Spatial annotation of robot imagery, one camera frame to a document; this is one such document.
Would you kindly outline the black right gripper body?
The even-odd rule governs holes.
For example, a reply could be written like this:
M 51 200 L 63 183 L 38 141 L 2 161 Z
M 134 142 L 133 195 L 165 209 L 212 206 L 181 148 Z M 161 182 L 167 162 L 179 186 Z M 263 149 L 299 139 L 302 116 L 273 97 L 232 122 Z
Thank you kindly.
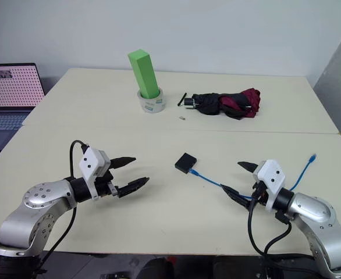
M 251 204 L 257 203 L 265 206 L 268 201 L 267 186 L 263 181 L 259 181 L 253 185 L 253 193 L 251 195 Z

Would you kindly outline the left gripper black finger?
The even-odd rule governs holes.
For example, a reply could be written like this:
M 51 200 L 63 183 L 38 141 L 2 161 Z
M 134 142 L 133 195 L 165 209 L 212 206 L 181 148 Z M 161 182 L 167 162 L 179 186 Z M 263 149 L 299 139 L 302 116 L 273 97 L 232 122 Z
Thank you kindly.
M 134 157 L 120 157 L 120 158 L 114 158 L 110 160 L 110 169 L 118 169 L 121 168 L 133 161 L 135 161 L 136 158 Z
M 118 198 L 122 198 L 126 195 L 136 192 L 138 189 L 144 186 L 149 180 L 150 180 L 149 177 L 142 177 L 129 182 L 126 186 L 122 188 L 117 188 Z

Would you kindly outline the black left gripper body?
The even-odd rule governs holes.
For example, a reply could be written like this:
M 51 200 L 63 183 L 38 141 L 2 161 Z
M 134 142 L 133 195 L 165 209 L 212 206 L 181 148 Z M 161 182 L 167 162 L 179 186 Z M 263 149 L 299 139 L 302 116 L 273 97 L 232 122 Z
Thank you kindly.
M 94 185 L 97 193 L 100 197 L 112 195 L 119 198 L 119 187 L 112 183 L 113 175 L 110 170 L 107 170 L 103 176 L 99 176 L 95 179 Z

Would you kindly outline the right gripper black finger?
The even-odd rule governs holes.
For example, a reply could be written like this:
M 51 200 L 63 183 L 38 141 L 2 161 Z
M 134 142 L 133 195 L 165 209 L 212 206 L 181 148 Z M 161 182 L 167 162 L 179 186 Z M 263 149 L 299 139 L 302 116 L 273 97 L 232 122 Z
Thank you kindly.
M 245 161 L 239 161 L 237 164 L 241 166 L 243 169 L 249 171 L 250 173 L 254 173 L 258 167 L 256 163 L 245 162 Z
M 221 188 L 223 191 L 228 195 L 230 199 L 244 207 L 245 209 L 249 209 L 250 206 L 250 200 L 248 198 L 243 197 L 242 195 L 239 194 L 238 191 L 235 189 L 228 187 L 227 185 L 221 184 Z

